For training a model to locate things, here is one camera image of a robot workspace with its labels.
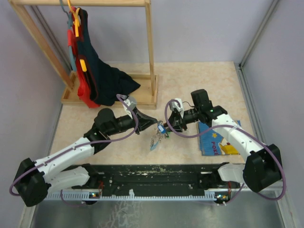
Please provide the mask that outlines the blue key tag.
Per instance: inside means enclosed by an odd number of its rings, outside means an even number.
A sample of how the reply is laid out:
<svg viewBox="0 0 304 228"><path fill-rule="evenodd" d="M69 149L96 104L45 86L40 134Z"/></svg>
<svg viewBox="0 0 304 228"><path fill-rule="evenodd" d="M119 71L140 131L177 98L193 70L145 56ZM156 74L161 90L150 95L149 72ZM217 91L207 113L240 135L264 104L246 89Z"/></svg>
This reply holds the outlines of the blue key tag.
<svg viewBox="0 0 304 228"><path fill-rule="evenodd" d="M164 128L163 125L158 125L158 130L159 130L160 133L162 133L162 134L166 133L166 129Z"/></svg>

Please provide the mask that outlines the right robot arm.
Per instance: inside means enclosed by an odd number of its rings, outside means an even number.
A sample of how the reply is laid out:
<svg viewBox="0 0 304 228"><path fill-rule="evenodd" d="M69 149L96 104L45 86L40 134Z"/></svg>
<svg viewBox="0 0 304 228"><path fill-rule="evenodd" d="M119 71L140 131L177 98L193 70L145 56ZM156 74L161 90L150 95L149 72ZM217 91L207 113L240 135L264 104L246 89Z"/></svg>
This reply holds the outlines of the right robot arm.
<svg viewBox="0 0 304 228"><path fill-rule="evenodd" d="M196 134L196 137L214 130L226 139L245 161L243 165L227 163L220 166L212 176L213 184L223 188L229 181L244 183L253 192L259 193L282 181L282 191L285 192L286 177L279 148L274 144L266 145L243 130L222 106L213 106L206 90L192 92L191 98L194 107L189 110L184 110L178 99L172 99L166 104L165 110L171 110L171 115L165 114L165 121L170 130L183 137L183 134L175 130L176 126L186 129L191 123L206 124L208 128Z"/></svg>

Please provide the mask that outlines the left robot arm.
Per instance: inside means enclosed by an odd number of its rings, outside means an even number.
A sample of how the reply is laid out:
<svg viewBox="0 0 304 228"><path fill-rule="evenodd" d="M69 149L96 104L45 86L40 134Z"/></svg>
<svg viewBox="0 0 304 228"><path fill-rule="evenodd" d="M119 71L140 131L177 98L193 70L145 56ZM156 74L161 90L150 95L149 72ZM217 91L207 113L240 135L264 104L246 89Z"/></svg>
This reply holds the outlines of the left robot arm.
<svg viewBox="0 0 304 228"><path fill-rule="evenodd" d="M88 158L105 149L110 136L128 130L139 134L157 123L157 119L140 112L136 107L129 114L115 117L109 108L100 110L92 128L70 146L42 159L24 159L9 188L11 195L19 196L27 207L42 202L50 193L70 187L96 187L97 173L89 164L69 169L76 161Z"/></svg>

